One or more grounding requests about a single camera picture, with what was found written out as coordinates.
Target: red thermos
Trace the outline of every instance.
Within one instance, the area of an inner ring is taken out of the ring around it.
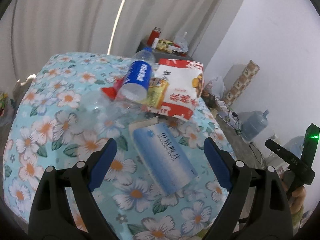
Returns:
[[[155,40],[155,38],[159,38],[160,33],[161,33],[161,29],[158,27],[155,27],[150,34],[150,37],[147,41],[147,45],[152,46],[153,41]]]

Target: plastic water bottle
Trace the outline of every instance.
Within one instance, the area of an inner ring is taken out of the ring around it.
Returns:
[[[261,111],[254,111],[253,114],[247,119],[242,126],[241,136],[246,142],[251,142],[263,129],[268,126],[266,110],[264,113]]]
[[[118,91],[116,101],[130,100],[140,102],[147,98],[155,57],[149,47],[137,52],[129,66],[124,83]]]

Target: blue bottle label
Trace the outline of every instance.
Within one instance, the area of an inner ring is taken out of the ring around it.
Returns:
[[[151,73],[152,68],[148,63],[137,60],[129,66],[129,71],[124,80],[124,84],[135,83],[148,90]]]

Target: hand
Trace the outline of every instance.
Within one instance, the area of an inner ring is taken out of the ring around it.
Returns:
[[[288,191],[288,187],[282,181],[282,177],[283,177],[283,175],[280,176],[281,183],[282,183],[282,186],[284,188],[284,191],[287,192]],[[291,214],[295,214],[301,209],[301,207],[303,205],[303,202],[304,202],[304,200],[306,198],[307,191],[306,191],[304,186],[301,186],[301,187],[298,187],[294,192],[292,192],[291,195],[295,199],[294,199],[293,202],[291,202],[291,203],[289,202],[290,211],[291,211]]]

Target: snack bag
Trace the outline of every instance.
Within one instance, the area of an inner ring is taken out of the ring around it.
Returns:
[[[198,105],[204,84],[203,64],[160,59],[148,90],[148,111],[187,121]]]

